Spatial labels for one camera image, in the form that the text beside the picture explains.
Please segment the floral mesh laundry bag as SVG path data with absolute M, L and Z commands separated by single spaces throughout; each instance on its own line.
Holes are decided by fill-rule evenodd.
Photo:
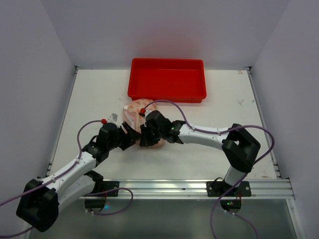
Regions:
M 123 107 L 123 120 L 135 131 L 142 133 L 141 126 L 146 126 L 145 119 L 139 115 L 140 110 L 147 104 L 151 103 L 150 99 L 138 99 L 127 103 Z M 156 103 L 151 104 L 147 107 L 147 112 L 157 110 Z M 165 144 L 163 139 L 160 139 L 155 145 L 150 146 L 151 148 L 159 148 Z

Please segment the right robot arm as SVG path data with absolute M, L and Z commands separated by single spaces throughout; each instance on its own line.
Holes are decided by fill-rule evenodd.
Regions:
M 161 140 L 178 144 L 199 144 L 224 152 L 230 167 L 223 179 L 223 188 L 238 187 L 236 183 L 251 172 L 260 150 L 260 143 L 239 124 L 233 124 L 225 134 L 210 134 L 211 128 L 188 126 L 186 121 L 170 121 L 159 111 L 139 113 L 144 118 L 141 128 L 141 147 L 149 147 Z

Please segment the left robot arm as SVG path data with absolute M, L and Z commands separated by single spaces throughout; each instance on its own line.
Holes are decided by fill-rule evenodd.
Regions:
M 40 232 L 48 230 L 59 214 L 78 198 L 96 193 L 101 175 L 94 172 L 115 148 L 125 150 L 140 140 L 141 134 L 126 122 L 102 125 L 70 163 L 43 179 L 30 180 L 24 189 L 16 215 Z

